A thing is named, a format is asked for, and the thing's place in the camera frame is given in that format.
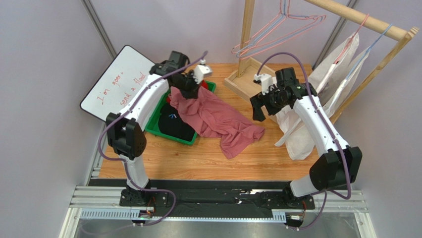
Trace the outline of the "pink t shirt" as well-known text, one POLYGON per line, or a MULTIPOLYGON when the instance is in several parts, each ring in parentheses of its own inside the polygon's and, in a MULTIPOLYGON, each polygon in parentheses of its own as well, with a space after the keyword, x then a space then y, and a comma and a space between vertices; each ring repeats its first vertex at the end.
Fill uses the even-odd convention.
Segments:
POLYGON ((181 90, 175 87, 170 88, 169 97, 170 105, 177 109, 182 121, 192 127, 199 136, 220 138, 220 147, 227 159, 236 157, 264 136, 264 127, 255 125, 202 86, 196 99, 184 98, 181 90))

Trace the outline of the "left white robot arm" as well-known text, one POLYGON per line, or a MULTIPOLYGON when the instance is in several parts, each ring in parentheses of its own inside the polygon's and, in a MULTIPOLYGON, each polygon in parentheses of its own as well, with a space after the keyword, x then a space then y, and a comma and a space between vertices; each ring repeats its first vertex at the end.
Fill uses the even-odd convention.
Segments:
POLYGON ((190 93, 199 88, 206 74, 212 72, 206 64, 207 54, 204 51, 198 59, 190 61, 187 55, 172 51, 169 59, 148 67, 143 85, 123 109, 107 115, 106 128, 100 137, 107 137, 108 145, 118 155, 113 160, 121 161, 124 166, 127 176, 126 188, 122 192, 124 198, 145 200, 155 192, 151 189, 143 162, 147 139, 142 125, 148 122, 171 86, 190 93))

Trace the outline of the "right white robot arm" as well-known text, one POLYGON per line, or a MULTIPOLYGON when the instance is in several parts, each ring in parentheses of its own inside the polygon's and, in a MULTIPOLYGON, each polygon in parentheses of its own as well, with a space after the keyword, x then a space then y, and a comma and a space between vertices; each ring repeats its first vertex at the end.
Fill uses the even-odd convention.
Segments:
POLYGON ((253 120, 265 120, 262 107, 269 115, 275 115, 289 106, 304 123, 317 149, 319 159, 308 175, 290 182, 293 196, 303 197, 344 185, 350 189, 362 152, 359 147, 351 147, 338 134, 322 109, 313 86, 307 81, 300 83, 291 67, 276 71, 275 77, 256 74, 254 83, 262 90, 250 98, 253 120))

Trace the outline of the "red t shirt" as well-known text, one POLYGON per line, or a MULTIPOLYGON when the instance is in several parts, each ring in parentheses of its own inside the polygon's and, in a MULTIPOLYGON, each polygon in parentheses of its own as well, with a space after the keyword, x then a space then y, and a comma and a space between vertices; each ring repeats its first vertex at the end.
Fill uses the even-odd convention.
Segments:
MULTIPOLYGON (((208 85, 208 83, 207 83, 207 82, 202 81, 201 86, 202 86, 203 88, 205 88, 205 89, 209 90, 209 85, 208 85)), ((166 98, 166 102, 167 102, 167 103, 170 103, 170 102, 171 102, 171 98, 170 98, 170 96, 171 96, 171 92, 168 94, 168 96, 167 96, 167 98, 166 98)))

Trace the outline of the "black t shirt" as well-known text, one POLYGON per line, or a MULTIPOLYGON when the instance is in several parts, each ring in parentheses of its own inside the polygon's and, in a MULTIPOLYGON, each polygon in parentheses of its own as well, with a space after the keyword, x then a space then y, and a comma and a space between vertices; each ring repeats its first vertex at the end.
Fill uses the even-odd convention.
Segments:
POLYGON ((185 141, 191 141, 195 134, 194 129, 181 119, 177 109, 170 103, 165 103, 160 110, 158 128, 165 135, 185 141))

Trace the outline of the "white shirt on pink hanger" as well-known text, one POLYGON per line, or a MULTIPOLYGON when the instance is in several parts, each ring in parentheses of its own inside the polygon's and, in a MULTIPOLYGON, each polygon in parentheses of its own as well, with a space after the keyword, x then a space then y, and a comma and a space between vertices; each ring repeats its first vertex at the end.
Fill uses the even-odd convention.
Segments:
MULTIPOLYGON (((354 37, 350 47, 343 55, 343 59, 338 64, 333 64, 347 40, 348 38, 335 48, 308 77, 309 83, 315 88, 319 96, 324 112, 329 117, 334 114, 345 100, 346 96, 348 96, 351 87, 361 70, 361 67, 358 68, 358 71, 350 81, 344 81, 350 69, 353 67, 354 61, 357 59, 357 57, 354 58, 353 56, 359 46, 359 34, 354 37)), ((278 112, 276 118, 284 135, 275 143, 275 146, 280 147, 284 144, 287 145, 290 142, 294 143, 295 139, 305 143, 311 141, 310 136, 296 136, 297 131, 302 131, 301 128, 303 127, 303 124, 297 113, 293 112, 289 106, 278 112)))

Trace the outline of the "white shirt on blue hanger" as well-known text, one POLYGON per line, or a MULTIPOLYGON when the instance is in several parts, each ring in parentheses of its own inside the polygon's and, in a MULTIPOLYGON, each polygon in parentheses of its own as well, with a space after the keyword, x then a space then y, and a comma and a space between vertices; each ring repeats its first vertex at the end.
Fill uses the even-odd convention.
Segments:
POLYGON ((301 120, 301 123, 303 124, 303 127, 301 128, 302 131, 297 131, 296 136, 300 136, 300 135, 310 136, 311 141, 309 143, 305 143, 305 142, 299 142, 298 139, 295 139, 294 143, 292 143, 292 142, 288 143, 286 145, 286 148, 287 148, 288 154, 289 154, 289 156, 292 160, 303 160, 303 159, 307 158, 310 155, 310 153, 312 152, 312 150, 315 146, 315 143, 313 142, 311 135, 308 132, 308 130, 306 129, 302 120, 301 120))

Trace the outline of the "pink hanger holding shirt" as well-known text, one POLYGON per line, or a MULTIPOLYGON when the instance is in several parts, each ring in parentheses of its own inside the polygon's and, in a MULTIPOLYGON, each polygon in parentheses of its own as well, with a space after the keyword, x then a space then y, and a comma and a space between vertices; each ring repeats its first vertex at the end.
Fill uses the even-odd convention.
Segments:
POLYGON ((340 54, 338 55, 338 57, 334 60, 333 64, 338 64, 343 59, 343 55, 346 53, 346 51, 350 47, 350 45, 351 45, 354 37, 358 34, 358 32, 363 27, 363 25, 366 23, 366 21, 367 21, 368 18, 369 18, 369 13, 365 16, 364 20, 362 21, 362 23, 360 24, 360 26, 358 27, 358 29, 351 35, 351 37, 348 38, 348 40, 346 41, 346 43, 345 43, 342 51, 340 52, 340 54))

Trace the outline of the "blue hanger holding shirt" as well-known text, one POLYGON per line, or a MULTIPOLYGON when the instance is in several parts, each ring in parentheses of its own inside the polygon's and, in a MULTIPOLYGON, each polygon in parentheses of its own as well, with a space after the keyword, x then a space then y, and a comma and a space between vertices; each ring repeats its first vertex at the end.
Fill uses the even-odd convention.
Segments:
POLYGON ((387 31, 393 26, 393 24, 390 24, 379 36, 378 38, 369 46, 367 47, 363 52, 361 52, 357 59, 354 61, 353 67, 350 69, 349 73, 345 77, 344 81, 350 81, 350 79, 356 74, 358 71, 358 68, 362 67, 362 64, 364 60, 369 56, 370 51, 372 48, 377 44, 377 42, 387 33, 387 31))

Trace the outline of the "green plastic bin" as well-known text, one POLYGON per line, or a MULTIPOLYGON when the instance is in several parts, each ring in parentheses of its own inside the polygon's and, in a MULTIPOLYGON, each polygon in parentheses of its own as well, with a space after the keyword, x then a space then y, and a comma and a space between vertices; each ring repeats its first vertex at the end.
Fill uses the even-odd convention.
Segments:
POLYGON ((191 146, 197 138, 197 133, 180 118, 177 109, 170 105, 170 93, 171 91, 168 90, 161 97, 145 126, 145 131, 165 139, 191 146))

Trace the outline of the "white whiteboard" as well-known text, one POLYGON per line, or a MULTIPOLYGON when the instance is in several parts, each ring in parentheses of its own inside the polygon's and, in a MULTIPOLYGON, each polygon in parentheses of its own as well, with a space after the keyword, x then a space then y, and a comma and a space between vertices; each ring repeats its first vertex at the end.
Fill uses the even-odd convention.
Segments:
POLYGON ((134 98, 145 83, 153 61, 133 47, 124 46, 80 103, 80 108, 105 121, 134 98))

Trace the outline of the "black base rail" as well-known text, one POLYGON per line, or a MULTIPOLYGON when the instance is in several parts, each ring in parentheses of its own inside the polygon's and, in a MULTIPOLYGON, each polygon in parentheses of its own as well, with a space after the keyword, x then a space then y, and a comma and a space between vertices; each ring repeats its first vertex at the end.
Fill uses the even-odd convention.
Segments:
POLYGON ((124 179, 95 179, 89 186, 116 188, 118 206, 131 209, 137 226, 273 220, 300 229, 306 213, 317 207, 317 193, 295 197, 285 181, 152 180, 138 190, 124 179))

